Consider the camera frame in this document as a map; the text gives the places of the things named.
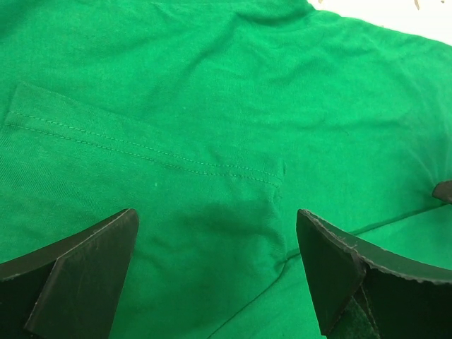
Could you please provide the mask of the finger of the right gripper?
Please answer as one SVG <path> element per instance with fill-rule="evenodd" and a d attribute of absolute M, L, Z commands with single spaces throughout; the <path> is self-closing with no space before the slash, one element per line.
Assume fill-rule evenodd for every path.
<path fill-rule="evenodd" d="M 452 180 L 439 182 L 434 187 L 432 196 L 443 203 L 452 204 Z"/>

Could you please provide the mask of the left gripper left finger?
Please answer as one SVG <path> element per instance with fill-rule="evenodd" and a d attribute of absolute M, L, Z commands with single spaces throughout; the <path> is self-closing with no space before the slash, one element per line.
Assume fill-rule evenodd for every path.
<path fill-rule="evenodd" d="M 138 234 L 124 209 L 1 264 L 2 338 L 108 338 Z"/>

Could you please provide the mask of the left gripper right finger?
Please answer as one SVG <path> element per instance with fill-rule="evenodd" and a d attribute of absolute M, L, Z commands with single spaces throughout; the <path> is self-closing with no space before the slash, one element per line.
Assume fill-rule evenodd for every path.
<path fill-rule="evenodd" d="M 450 338 L 451 271 L 414 261 L 299 210 L 297 240 L 321 335 Z"/>

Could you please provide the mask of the green t shirt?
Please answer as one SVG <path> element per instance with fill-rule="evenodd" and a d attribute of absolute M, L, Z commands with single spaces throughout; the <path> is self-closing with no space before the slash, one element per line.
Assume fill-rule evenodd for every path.
<path fill-rule="evenodd" d="M 2 1 L 1 260 L 140 218 L 113 338 L 318 338 L 307 209 L 451 267 L 451 47 L 307 1 Z"/>

